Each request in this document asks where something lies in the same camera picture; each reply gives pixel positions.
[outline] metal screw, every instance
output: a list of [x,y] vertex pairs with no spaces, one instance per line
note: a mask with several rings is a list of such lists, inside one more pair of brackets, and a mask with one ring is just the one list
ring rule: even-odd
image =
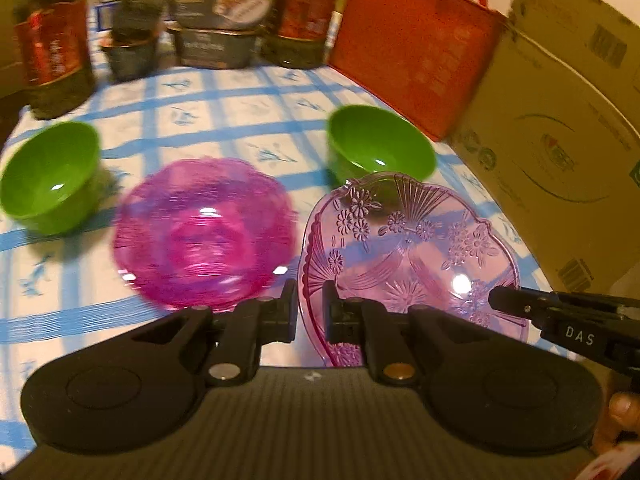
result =
[[241,371],[240,367],[233,363],[218,363],[209,368],[209,375],[220,381],[228,381],[238,377]]
[[415,368],[409,363],[391,363],[385,366],[382,373],[390,379],[402,381],[404,379],[411,379],[415,375]]

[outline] table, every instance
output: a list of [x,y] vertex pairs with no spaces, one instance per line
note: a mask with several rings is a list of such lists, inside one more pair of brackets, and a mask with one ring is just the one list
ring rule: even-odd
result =
[[[259,65],[219,71],[173,67],[113,85],[98,47],[95,17],[89,25],[98,91],[54,121],[36,121],[24,110],[0,160],[2,169],[43,126],[88,121],[100,131],[103,164],[116,183],[78,234],[31,235],[0,212],[0,470],[33,447],[19,394],[36,368],[162,315],[124,285],[112,261],[110,225],[121,193],[180,158],[243,158],[286,187],[299,214],[302,240],[309,213],[330,190],[324,170],[328,113],[343,104],[385,107],[328,67],[306,72]],[[513,249],[523,286],[550,290],[526,245],[478,179],[446,144],[434,148],[438,169],[429,182],[454,189],[492,222]],[[295,258],[275,284],[276,292],[284,279],[296,276],[297,268]],[[530,330],[529,342],[567,354],[540,340],[536,329]],[[265,347],[262,362],[321,365],[301,322],[295,344]]]

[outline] bottle label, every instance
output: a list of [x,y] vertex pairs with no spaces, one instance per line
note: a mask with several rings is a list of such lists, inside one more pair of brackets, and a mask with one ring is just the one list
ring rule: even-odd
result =
[[281,18],[276,34],[296,40],[324,40],[334,5],[335,0],[278,0]]
[[15,25],[29,86],[76,72],[89,60],[86,1],[59,2]]

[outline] red bag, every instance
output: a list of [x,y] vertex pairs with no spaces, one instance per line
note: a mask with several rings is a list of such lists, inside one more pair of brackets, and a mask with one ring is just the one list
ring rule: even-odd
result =
[[441,140],[502,30],[504,17],[478,1],[348,0],[329,65]]

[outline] pink glass bowl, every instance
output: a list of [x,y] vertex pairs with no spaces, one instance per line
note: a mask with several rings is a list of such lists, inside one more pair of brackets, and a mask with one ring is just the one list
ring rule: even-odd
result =
[[399,173],[348,181],[326,195],[306,225],[298,267],[300,309],[316,350],[331,366],[357,366],[357,346],[324,339],[322,284],[406,312],[426,304],[526,341],[526,320],[488,304],[496,285],[518,286],[516,263],[488,220],[452,190]]
[[129,193],[115,224],[127,283],[166,306],[217,312],[268,286],[296,244],[282,184],[232,158],[168,165]]

